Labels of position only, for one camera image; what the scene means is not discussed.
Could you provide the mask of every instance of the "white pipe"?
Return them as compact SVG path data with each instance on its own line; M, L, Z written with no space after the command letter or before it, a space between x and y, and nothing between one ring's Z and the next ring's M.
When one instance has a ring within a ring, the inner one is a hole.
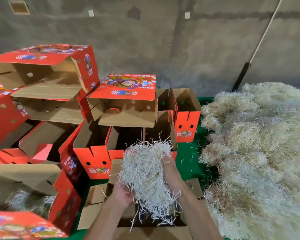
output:
M273 13L273 15L272 15L272 17L271 17L269 23L268 23L268 26L267 26L267 28L265 29L264 33L263 33L263 36L261 37L261 40L260 40L258 46L256 47L256 50L254 51L254 53L253 53L253 55L252 55L252 57L251 57L251 59L250 59L249 64L252 63L252 60L253 60L253 58L255 57L255 55L256 55L256 53L257 53L259 47L260 47L261 42L262 42L263 38L265 37L265 35L266 35L266 33L267 33L267 31L268 31L268 29L269 29L269 27L270 27L270 24L272 23L272 20L273 20L273 18L275 17L275 15L276 15L276 13L277 13L277 11L278 11L278 9L279 9L279 6L280 6L281 2L282 2L282 0L279 1L278 5L277 5L277 8L275 9L275 11L274 11L274 13Z

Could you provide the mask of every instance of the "green mat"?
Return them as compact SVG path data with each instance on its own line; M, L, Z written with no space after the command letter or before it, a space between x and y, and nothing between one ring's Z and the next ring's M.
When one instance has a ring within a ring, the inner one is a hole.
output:
M207 104L213 100L213 97L199 97L200 104ZM198 178L202 189L207 187L213 180L217 179L218 171L216 168L210 167L209 170L202 163L197 162L202 147L207 144L206 136L208 131L200 127L200 122L192 143L178 143L178 153L176 157L176 166L183 180ZM78 227L81 210L86 202L89 188L97 184L107 183L108 180L90 180L82 199L81 209L78 213L77 220L73 226L70 237L64 240L79 240L84 237L87 230L76 230Z

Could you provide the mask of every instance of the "forearm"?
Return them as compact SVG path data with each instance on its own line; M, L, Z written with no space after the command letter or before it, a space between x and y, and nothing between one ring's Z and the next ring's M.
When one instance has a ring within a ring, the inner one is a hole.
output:
M184 182L182 183L178 200L183 208L193 240L223 240L207 206L196 198Z
M123 211L124 209L116 202L115 195L109 196L84 240L112 240Z

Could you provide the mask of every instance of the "hand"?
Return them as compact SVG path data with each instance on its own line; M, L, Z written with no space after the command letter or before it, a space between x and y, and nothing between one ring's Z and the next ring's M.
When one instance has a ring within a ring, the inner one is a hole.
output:
M169 156L163 157L164 180L167 182L173 195L177 196L182 190L184 182L176 167L176 162Z
M129 189L122 182L117 182L114 185L112 194L110 197L113 197L116 203L122 208L126 209L129 205L133 203L134 192Z

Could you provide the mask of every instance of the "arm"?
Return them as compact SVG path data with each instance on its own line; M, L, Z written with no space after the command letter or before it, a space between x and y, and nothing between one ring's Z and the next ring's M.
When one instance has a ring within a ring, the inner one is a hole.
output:
M112 240L124 210L132 203L133 193L126 185L116 183L83 240Z
M178 201L183 208L193 240L223 240L207 206L199 202L182 180L176 162L168 156L163 161L164 178L170 190L175 195L181 191Z

